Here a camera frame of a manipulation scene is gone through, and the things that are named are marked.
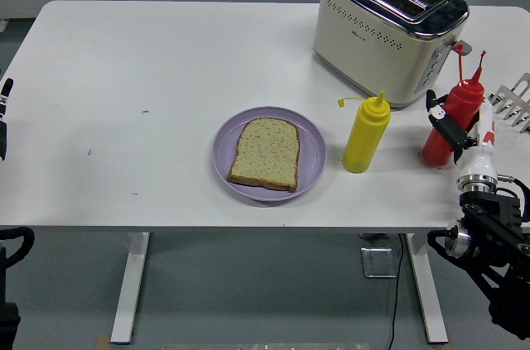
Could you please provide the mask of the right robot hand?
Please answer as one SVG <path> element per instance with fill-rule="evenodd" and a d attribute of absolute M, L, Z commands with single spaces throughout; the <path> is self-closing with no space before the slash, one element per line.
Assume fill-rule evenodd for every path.
<path fill-rule="evenodd" d="M 492 104 L 484 100 L 475 114 L 472 127 L 466 131 L 443 108 L 447 95 L 438 98 L 433 90 L 426 92 L 428 119 L 442 138 L 453 149 L 455 164 L 459 166 L 456 181 L 460 190 L 471 185 L 497 185 L 498 174 L 492 163 L 495 143 L 495 122 Z"/>

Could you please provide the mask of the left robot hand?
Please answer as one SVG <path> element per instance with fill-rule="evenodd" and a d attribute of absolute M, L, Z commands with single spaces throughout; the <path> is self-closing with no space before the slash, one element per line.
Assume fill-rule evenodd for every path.
<path fill-rule="evenodd" d="M 4 122 L 4 116 L 6 114 L 7 100 L 13 85 L 13 79 L 7 78 L 1 90 L 0 155 L 2 161 L 5 160 L 7 154 L 7 124 Z"/>

